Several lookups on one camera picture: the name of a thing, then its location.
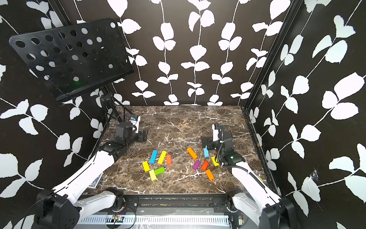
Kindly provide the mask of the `yellow small block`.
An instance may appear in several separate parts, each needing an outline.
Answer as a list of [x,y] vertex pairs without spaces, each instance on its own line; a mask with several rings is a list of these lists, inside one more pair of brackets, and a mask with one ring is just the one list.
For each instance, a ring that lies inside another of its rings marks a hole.
[[147,161],[143,162],[142,165],[143,165],[143,168],[144,168],[144,171],[145,172],[149,172],[150,171],[150,167],[149,167],[149,164],[148,164]]

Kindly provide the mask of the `red-orange small block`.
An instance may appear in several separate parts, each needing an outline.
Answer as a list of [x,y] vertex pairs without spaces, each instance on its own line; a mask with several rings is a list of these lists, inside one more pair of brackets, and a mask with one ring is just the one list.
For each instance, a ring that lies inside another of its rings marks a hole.
[[171,165],[172,164],[172,156],[171,155],[167,155],[166,156],[166,164],[167,165]]

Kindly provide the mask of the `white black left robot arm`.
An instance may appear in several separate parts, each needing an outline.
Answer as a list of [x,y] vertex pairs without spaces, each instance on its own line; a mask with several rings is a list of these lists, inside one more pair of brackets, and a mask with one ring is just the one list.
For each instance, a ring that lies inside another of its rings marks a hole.
[[101,194],[80,199],[80,196],[106,169],[127,154],[135,142],[147,141],[148,130],[136,132],[129,122],[117,125],[114,138],[101,146],[85,165],[52,190],[38,194],[35,221],[43,229],[73,229],[82,219],[104,209],[119,213],[126,203],[122,191],[108,189]]

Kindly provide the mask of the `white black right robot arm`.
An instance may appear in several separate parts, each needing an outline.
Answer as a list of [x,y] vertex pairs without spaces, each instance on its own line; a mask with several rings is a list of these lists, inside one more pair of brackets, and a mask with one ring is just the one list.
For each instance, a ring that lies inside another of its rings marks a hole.
[[293,203],[268,188],[252,171],[245,159],[234,150],[231,137],[221,140],[204,137],[203,148],[216,151],[216,159],[246,189],[231,197],[234,210],[244,213],[260,229],[299,229]]

